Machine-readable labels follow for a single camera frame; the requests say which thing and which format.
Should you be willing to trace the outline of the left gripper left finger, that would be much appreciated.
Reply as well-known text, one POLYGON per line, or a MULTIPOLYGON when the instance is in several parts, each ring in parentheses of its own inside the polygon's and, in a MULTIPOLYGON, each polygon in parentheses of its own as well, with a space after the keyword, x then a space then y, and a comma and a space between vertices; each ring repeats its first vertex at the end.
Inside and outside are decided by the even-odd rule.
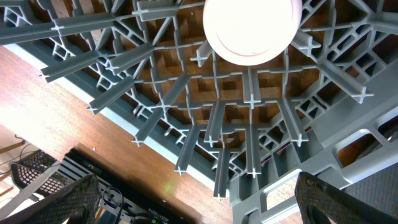
POLYGON ((101 194, 94 174, 45 197, 1 220, 2 224, 94 223, 101 194))

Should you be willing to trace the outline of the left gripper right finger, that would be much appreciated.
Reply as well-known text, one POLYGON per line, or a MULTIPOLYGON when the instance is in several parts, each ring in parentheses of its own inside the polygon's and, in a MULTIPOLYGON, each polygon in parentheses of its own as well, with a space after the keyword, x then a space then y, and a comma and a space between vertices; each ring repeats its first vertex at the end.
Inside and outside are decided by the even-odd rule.
POLYGON ((295 198, 304 224, 397 223, 397 219, 308 173, 300 172, 295 198))

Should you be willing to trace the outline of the pink plastic cup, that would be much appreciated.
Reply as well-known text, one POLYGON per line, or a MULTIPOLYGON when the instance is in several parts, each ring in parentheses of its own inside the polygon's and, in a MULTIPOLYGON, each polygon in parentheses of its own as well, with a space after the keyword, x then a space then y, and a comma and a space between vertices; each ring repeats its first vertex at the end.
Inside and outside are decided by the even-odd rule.
POLYGON ((203 28, 224 60, 253 66, 278 56, 293 41, 302 0, 206 0, 203 28))

